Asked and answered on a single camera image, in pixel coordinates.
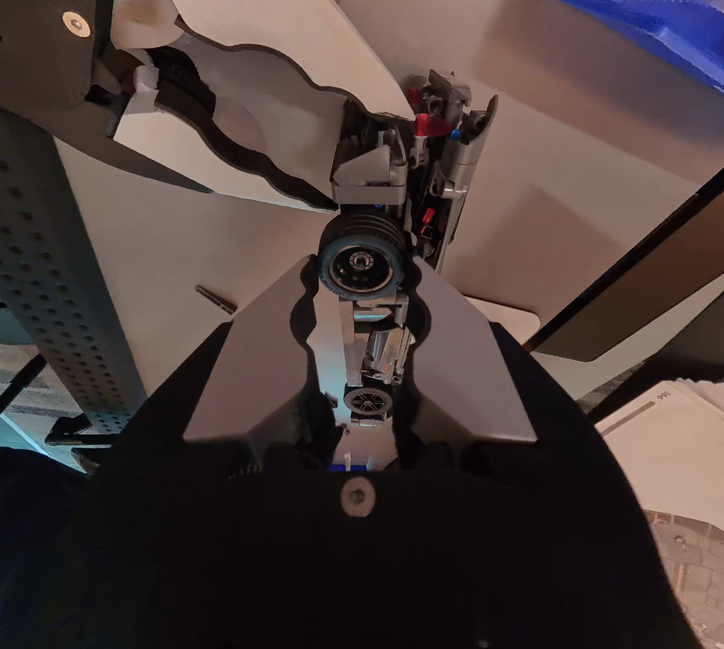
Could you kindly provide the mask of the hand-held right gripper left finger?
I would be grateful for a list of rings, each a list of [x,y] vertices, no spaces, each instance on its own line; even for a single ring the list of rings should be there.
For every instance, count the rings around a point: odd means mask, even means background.
[[[309,344],[318,291],[318,260],[307,255],[237,312],[186,443],[234,448],[230,471],[262,471],[277,450],[305,469],[330,468],[342,429]]]

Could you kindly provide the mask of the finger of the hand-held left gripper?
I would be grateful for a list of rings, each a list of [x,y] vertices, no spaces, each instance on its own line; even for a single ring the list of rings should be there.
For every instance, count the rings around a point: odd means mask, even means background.
[[[272,161],[256,119],[217,97],[188,54],[172,46],[145,53],[150,62],[133,74],[135,92],[114,131],[115,143],[212,193],[307,211],[338,210],[327,194]]]
[[[412,121],[400,85],[334,0],[172,0],[186,28],[227,50],[261,49],[294,63],[316,89],[372,116]]]

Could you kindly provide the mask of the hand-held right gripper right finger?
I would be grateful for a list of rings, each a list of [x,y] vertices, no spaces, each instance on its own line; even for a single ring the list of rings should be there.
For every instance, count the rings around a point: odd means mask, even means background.
[[[404,285],[413,341],[394,399],[401,469],[413,468],[429,445],[447,445],[453,459],[479,443],[535,445],[489,320],[418,256]]]

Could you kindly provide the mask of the thin grey toy panel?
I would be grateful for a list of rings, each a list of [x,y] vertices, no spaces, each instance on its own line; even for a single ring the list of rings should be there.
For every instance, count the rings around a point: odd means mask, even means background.
[[[235,314],[238,310],[236,304],[202,285],[195,285],[194,290],[229,315]]]

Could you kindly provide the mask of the black toy wheel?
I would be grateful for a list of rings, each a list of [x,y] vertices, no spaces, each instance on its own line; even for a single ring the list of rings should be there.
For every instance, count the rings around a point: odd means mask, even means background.
[[[346,300],[376,300],[394,293],[405,275],[405,234],[381,209],[341,213],[321,233],[321,284]]]

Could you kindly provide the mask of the grey toy car model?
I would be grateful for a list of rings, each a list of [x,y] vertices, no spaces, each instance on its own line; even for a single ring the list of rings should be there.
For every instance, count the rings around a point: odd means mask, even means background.
[[[331,186],[339,214],[381,209],[405,234],[405,269],[418,256],[441,272],[454,241],[476,167],[497,114],[499,96],[471,109],[472,94],[454,73],[430,70],[408,89],[414,119],[403,123],[345,104]],[[412,344],[409,297],[401,286],[376,300],[339,298],[345,359],[343,401],[351,422],[378,427],[393,416]]]

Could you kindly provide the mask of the instruction book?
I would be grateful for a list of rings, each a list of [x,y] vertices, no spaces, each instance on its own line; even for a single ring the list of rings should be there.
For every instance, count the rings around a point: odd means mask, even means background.
[[[722,382],[660,382],[597,429],[643,509],[723,529]]]

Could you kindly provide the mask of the white book stand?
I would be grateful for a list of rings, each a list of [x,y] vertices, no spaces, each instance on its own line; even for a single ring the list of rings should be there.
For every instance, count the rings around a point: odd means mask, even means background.
[[[484,314],[489,322],[502,325],[520,345],[525,344],[541,327],[540,319],[533,312],[470,296],[466,296],[466,299]]]

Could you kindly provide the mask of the blue plastic bin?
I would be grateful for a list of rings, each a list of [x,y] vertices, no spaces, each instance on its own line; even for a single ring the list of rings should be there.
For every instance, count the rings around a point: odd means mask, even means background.
[[[627,5],[613,0],[557,0],[580,10],[723,92],[723,11],[665,2]]]

